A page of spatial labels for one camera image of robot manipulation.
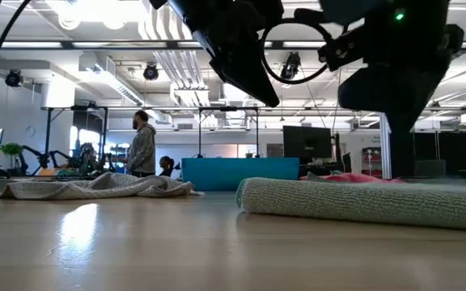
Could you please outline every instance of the gray hoodie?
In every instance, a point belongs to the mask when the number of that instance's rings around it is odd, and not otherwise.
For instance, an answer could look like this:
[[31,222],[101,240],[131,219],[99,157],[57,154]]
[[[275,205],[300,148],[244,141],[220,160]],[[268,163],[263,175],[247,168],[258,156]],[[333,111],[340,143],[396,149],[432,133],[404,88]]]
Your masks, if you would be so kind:
[[155,128],[147,123],[138,130],[130,146],[129,171],[155,174]]

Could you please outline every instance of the green led light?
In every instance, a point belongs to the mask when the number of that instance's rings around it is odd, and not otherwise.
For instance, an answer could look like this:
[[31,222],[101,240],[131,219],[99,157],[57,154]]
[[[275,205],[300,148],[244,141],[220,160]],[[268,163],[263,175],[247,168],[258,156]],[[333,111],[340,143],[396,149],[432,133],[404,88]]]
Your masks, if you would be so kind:
[[401,21],[404,17],[404,13],[398,13],[395,15],[395,20]]

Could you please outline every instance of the man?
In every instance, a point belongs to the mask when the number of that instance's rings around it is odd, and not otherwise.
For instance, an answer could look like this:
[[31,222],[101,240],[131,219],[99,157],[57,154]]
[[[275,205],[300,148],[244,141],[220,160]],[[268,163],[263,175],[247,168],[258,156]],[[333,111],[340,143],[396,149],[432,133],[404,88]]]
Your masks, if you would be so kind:
[[127,170],[139,178],[155,175],[155,129],[148,120],[149,116],[143,110],[134,114],[133,129],[137,133],[130,146]]

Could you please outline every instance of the security camera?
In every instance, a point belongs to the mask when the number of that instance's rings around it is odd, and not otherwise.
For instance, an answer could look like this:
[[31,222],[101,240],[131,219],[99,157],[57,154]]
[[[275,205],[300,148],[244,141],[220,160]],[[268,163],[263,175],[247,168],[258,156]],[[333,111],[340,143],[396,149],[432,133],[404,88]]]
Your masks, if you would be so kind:
[[156,63],[148,63],[146,65],[145,72],[143,72],[143,77],[145,77],[147,81],[154,81],[159,77],[159,72],[158,69],[156,69],[156,66]]
[[282,72],[280,73],[280,77],[285,80],[292,80],[298,73],[300,66],[301,58],[299,57],[299,53],[290,53],[285,65],[283,66]]
[[21,70],[10,70],[10,73],[5,78],[5,84],[12,88],[20,88],[23,86],[23,76]]

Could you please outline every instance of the potted plant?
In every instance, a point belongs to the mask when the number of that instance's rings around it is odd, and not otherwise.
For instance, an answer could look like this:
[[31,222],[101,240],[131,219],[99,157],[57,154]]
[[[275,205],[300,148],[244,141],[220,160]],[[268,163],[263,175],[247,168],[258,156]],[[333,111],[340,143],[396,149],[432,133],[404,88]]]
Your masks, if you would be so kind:
[[15,170],[15,159],[19,154],[23,153],[23,147],[15,142],[8,142],[0,146],[0,151],[7,157],[10,157],[10,169]]

